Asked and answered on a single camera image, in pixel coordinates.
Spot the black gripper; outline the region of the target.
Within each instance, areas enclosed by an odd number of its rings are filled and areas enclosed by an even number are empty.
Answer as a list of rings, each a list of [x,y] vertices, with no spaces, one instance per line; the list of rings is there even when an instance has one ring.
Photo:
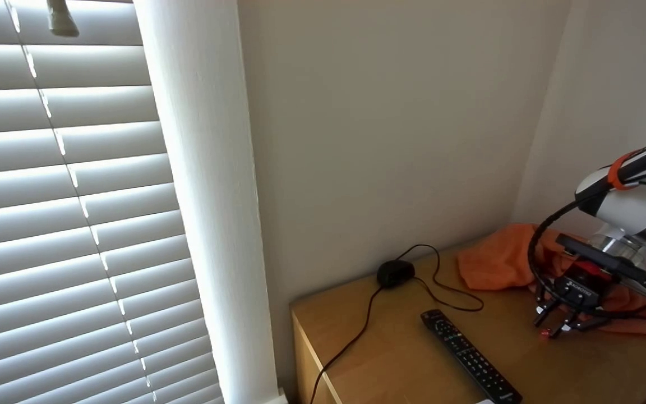
[[[597,311],[604,297],[613,288],[613,277],[601,272],[597,265],[588,260],[574,260],[555,282],[552,293],[557,299],[539,302],[537,305],[537,327],[548,321],[548,317],[561,305],[573,308],[567,311],[558,335],[570,335],[578,327],[582,311]]]

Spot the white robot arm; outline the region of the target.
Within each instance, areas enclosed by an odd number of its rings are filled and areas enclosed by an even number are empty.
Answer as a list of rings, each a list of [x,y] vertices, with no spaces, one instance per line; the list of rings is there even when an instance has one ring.
[[[548,230],[583,211],[604,223],[593,241],[558,234],[557,244],[573,259],[563,275],[548,270],[537,249]],[[563,318],[549,339],[567,333],[600,331],[616,321],[646,321],[646,146],[631,150],[583,178],[574,198],[548,215],[528,243],[528,265],[537,286],[537,323],[549,315]]]

